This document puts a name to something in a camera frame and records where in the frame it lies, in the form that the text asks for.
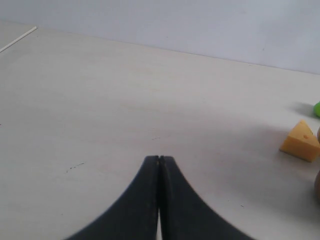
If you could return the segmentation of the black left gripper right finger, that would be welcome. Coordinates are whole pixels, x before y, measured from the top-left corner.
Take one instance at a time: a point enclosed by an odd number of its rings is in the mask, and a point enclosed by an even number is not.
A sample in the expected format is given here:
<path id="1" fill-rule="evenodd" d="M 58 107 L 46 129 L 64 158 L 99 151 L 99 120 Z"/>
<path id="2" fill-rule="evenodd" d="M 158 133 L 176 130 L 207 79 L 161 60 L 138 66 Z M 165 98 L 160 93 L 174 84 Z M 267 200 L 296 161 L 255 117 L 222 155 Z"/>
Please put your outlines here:
<path id="1" fill-rule="evenodd" d="M 200 198 L 171 156 L 159 158 L 159 214 L 164 240 L 252 239 Z"/>

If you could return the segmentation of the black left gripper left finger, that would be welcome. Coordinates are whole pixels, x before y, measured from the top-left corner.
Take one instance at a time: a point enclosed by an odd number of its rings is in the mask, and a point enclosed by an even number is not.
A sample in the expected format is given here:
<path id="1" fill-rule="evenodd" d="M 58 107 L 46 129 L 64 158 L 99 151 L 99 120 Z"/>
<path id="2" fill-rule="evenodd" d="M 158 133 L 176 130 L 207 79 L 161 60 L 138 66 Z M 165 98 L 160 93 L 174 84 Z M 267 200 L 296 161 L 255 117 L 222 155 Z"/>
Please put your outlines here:
<path id="1" fill-rule="evenodd" d="M 123 194 L 69 240 L 155 240 L 159 157 L 147 156 Z"/>

